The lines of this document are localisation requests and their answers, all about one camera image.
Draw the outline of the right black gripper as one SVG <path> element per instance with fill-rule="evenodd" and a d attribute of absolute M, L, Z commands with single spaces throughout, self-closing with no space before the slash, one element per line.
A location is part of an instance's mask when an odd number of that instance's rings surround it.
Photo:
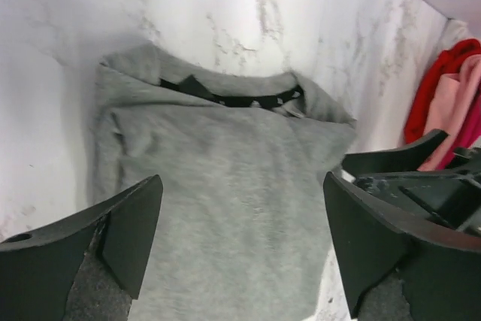
<path fill-rule="evenodd" d="M 456 231 L 479 231 L 480 148 L 457 148 L 446 169 L 415 171 L 447 137 L 434 129 L 399 148 L 350 153 L 342 168 L 365 174 L 355 179 L 357 187 L 408 213 Z"/>

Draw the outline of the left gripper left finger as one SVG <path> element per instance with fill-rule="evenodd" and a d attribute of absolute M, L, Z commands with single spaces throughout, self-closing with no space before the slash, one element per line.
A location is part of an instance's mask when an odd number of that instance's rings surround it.
<path fill-rule="evenodd" d="M 3 320 L 126 320 L 159 219 L 154 175 L 114 197 L 1 243 Z"/>

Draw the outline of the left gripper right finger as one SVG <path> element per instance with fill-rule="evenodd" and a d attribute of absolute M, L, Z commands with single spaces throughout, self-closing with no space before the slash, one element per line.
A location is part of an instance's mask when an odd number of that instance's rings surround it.
<path fill-rule="evenodd" d="M 413 320 L 480 318 L 480 230 L 456 231 L 328 174 L 325 206 L 349 312 L 393 279 Z"/>

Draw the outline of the grey t shirt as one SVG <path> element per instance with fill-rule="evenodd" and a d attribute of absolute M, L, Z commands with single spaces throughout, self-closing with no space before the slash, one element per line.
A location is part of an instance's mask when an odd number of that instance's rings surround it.
<path fill-rule="evenodd" d="M 303 320 L 331 236 L 322 182 L 354 119 L 294 72 L 236 77 L 152 44 L 97 70 L 95 197 L 164 194 L 132 320 Z"/>

